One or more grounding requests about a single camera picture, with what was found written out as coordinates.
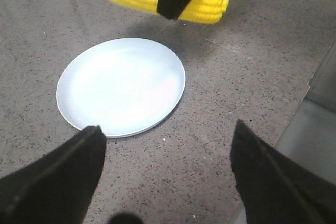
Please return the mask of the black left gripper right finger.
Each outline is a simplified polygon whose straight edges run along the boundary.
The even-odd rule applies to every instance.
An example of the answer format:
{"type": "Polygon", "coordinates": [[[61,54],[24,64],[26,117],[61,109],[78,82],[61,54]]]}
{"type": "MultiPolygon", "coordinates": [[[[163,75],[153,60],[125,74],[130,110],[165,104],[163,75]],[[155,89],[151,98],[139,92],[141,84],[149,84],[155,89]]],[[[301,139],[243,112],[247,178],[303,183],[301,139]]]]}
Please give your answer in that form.
{"type": "Polygon", "coordinates": [[[247,223],[335,223],[335,185],[285,157],[242,120],[230,165],[247,223]]]}

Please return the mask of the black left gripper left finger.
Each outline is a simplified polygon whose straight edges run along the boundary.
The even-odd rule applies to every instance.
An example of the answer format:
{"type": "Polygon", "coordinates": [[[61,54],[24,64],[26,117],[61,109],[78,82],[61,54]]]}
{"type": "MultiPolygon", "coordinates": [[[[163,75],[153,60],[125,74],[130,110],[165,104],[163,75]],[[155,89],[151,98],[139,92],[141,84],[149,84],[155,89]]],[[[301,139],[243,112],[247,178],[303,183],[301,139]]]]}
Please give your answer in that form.
{"type": "Polygon", "coordinates": [[[1,178],[1,223],[83,223],[107,138],[88,126],[41,159],[1,178]]]}

